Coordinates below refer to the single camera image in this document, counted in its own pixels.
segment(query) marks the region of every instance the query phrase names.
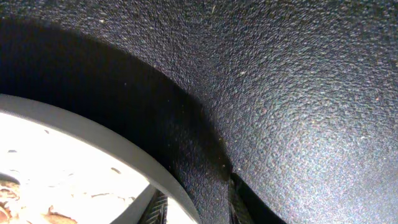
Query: black leather surface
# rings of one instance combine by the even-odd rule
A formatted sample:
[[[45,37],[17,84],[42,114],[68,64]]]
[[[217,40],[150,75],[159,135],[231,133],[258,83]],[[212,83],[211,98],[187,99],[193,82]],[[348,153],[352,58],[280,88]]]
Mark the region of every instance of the black leather surface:
[[[122,60],[114,56],[120,53],[82,59],[92,59],[89,67],[97,71],[79,71],[93,75],[85,82],[98,84],[90,88],[102,92],[104,102],[119,105],[110,106],[109,112],[105,106],[90,113],[79,109],[88,108],[78,100],[81,93],[90,95],[85,100],[93,97],[91,89],[84,89],[79,80],[57,76],[46,82],[46,76],[40,76],[48,74],[46,70],[36,72],[39,78],[31,78],[37,81],[32,81],[36,83],[32,86],[50,90],[28,88],[29,79],[21,74],[29,69],[20,70],[22,81],[12,80],[10,73],[17,73],[17,60],[8,61],[7,71],[12,72],[0,83],[2,91],[81,110],[83,115],[139,141],[141,147],[148,146],[145,150],[156,158],[163,152],[166,159],[161,163],[173,165],[170,170],[193,198],[204,223],[228,221],[226,184],[208,171],[211,164],[222,170],[223,162],[209,162],[204,156],[206,152],[210,158],[222,157],[220,142],[234,171],[288,223],[398,222],[397,2],[11,1],[0,5],[0,12],[5,19],[59,27],[112,45],[155,67],[191,95],[170,87],[173,84],[158,78],[161,75],[156,71],[153,74],[157,75],[148,80],[161,81],[152,88],[130,89],[141,98],[148,93],[158,99],[152,95],[165,93],[161,100],[170,96],[174,101],[171,106],[155,106],[155,111],[164,107],[168,112],[151,117],[160,123],[169,119],[171,124],[159,128],[155,136],[165,139],[153,139],[158,146],[154,147],[155,143],[145,141],[149,131],[144,131],[146,135],[140,140],[135,135],[140,133],[128,135],[131,124],[125,120],[112,122],[116,114],[128,118],[128,111],[118,109],[126,104],[134,107],[137,101],[132,100],[134,95],[121,92],[124,83],[134,83],[131,77],[142,73],[127,55],[120,56]],[[2,26],[1,37],[4,31],[14,32],[13,27]],[[26,33],[19,33],[21,42],[36,45],[41,34],[34,29],[28,34],[36,38],[30,39]],[[68,38],[55,35],[52,40],[51,36],[36,45],[36,52],[21,53],[23,46],[9,42],[8,50],[19,48],[11,55],[17,55],[18,60],[26,57],[24,62],[37,70],[29,57],[39,63],[41,57],[36,54],[40,50],[53,52],[53,48],[43,46],[56,48],[59,44],[79,52],[72,54],[75,57],[96,48],[96,44],[84,48],[86,42],[78,39],[68,42]],[[3,45],[1,51],[2,58],[12,59],[4,54]],[[101,76],[98,61],[106,64],[107,73],[96,79],[96,74]],[[68,65],[67,61],[59,65],[57,60],[44,62],[51,62],[43,64],[48,67]],[[76,60],[73,68],[78,68],[79,62]],[[131,76],[129,69],[135,71]],[[65,70],[64,75],[75,71]],[[114,87],[101,84],[109,83],[105,80],[112,79],[112,72],[118,76]],[[58,89],[51,88],[54,82],[66,83],[58,97]],[[46,98],[39,92],[54,97]],[[75,106],[73,98],[79,102]],[[91,102],[91,106],[103,105],[98,100]],[[190,105],[188,111],[174,109],[182,105]],[[207,124],[197,111],[208,114],[214,125]],[[221,141],[205,134],[213,126]],[[172,138],[165,130],[171,130]]]

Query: black surface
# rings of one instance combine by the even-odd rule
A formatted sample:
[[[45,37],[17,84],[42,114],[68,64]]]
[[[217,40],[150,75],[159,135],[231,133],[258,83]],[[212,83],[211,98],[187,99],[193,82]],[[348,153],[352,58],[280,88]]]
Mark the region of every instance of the black surface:
[[[288,223],[398,222],[397,11],[394,1],[10,1],[0,5],[6,19],[88,35],[163,72],[203,105],[234,171]],[[2,41],[14,32],[3,29]],[[40,39],[41,34],[33,31],[38,37],[31,38],[31,33],[23,32],[19,39],[31,41],[36,51],[13,39],[8,48],[1,46],[2,67],[8,71],[2,70],[2,92],[73,109],[138,141],[157,159],[156,155],[165,156],[161,163],[171,165],[203,222],[228,222],[226,184],[206,175],[210,164],[222,163],[205,159],[204,152],[212,147],[203,145],[203,140],[211,139],[210,144],[220,149],[214,150],[218,154],[223,150],[211,133],[205,138],[198,134],[213,125],[200,126],[201,120],[195,118],[202,108],[191,97],[160,75],[155,76],[160,79],[156,85],[145,85],[142,91],[131,87],[132,92],[123,93],[124,83],[152,77],[139,72],[127,56],[115,58],[100,51],[94,54],[101,56],[94,57],[90,53],[96,44],[85,48],[77,39],[59,42],[61,37]],[[62,54],[41,60],[55,49],[80,52],[69,55],[77,63],[71,69],[62,66],[69,63]],[[81,64],[82,72],[78,63],[90,61],[85,54],[92,63]],[[112,69],[103,69],[104,64]],[[51,72],[43,72],[42,66]],[[76,73],[84,75],[77,80]],[[136,90],[141,93],[131,94]],[[147,119],[130,123],[127,118],[132,114],[144,114],[131,111],[146,97],[170,98],[174,103],[156,103],[156,112],[145,111]],[[192,105],[189,115],[176,109],[185,104]],[[135,129],[159,123],[163,125],[156,128],[155,136]]]

